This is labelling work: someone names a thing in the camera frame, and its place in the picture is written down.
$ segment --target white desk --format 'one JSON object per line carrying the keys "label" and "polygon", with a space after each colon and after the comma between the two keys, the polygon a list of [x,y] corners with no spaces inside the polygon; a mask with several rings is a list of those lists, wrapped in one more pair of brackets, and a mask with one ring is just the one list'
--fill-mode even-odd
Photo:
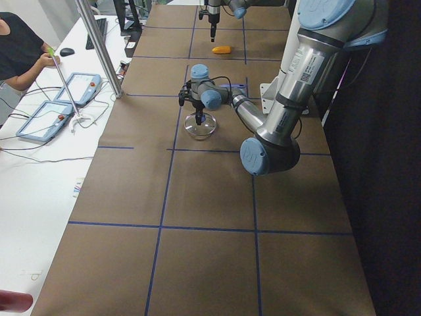
{"label": "white desk", "polygon": [[[130,60],[124,53],[124,39],[120,36],[116,17],[107,16],[107,20],[106,46],[114,69],[117,69],[120,61]],[[86,36],[84,23],[79,19],[57,49],[57,54],[63,47],[71,47],[76,52],[74,55],[61,57],[64,77],[67,78],[72,72],[87,72],[100,74],[106,82],[105,72],[95,50],[85,50]],[[55,68],[44,69],[36,83],[40,87],[62,86]],[[37,84],[32,85],[29,91],[38,88]],[[53,99],[57,92],[58,90],[50,91],[47,95]],[[24,97],[16,109],[32,114],[46,99],[43,93],[31,94]],[[12,152],[38,160],[93,156],[114,99],[111,87],[109,84],[105,85],[96,100],[107,104],[92,101],[82,109],[83,113],[94,118],[107,109],[96,125],[87,129],[76,125],[74,134],[65,126],[46,146]],[[24,122],[9,118],[0,130],[0,138],[14,136]],[[12,138],[0,140],[0,146],[29,148],[37,144]],[[76,202],[73,196],[76,179],[86,175],[90,163],[91,159],[35,163],[0,151],[0,289],[30,293],[34,301],[37,300]],[[33,306],[21,315],[30,315]]]}

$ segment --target computer mouse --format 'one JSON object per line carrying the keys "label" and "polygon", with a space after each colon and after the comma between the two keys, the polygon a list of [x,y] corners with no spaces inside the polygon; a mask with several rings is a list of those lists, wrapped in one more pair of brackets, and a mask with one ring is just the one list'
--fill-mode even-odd
{"label": "computer mouse", "polygon": [[73,55],[73,54],[74,54],[74,49],[69,48],[69,47],[65,47],[65,48],[61,49],[61,51],[60,51],[61,57],[65,57],[65,56],[69,56],[69,55]]}

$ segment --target red cup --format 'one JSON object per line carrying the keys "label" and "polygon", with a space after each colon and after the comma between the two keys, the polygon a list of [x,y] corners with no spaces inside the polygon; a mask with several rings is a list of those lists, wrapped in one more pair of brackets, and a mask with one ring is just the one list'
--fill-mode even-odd
{"label": "red cup", "polygon": [[0,290],[0,311],[27,311],[34,302],[31,294]]}

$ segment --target black wall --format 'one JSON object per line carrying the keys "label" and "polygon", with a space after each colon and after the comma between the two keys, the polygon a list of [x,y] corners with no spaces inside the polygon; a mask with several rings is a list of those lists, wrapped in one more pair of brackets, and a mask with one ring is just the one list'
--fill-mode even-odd
{"label": "black wall", "polygon": [[421,1],[390,1],[385,43],[325,124],[378,316],[421,315],[420,61]]}

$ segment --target black cloth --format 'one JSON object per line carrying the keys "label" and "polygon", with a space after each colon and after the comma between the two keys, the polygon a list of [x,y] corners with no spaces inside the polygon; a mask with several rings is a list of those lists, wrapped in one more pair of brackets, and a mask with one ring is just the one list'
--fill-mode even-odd
{"label": "black cloth", "polygon": [[0,36],[0,80],[24,74],[43,54],[44,41],[17,15],[0,12],[0,17],[11,29]]}

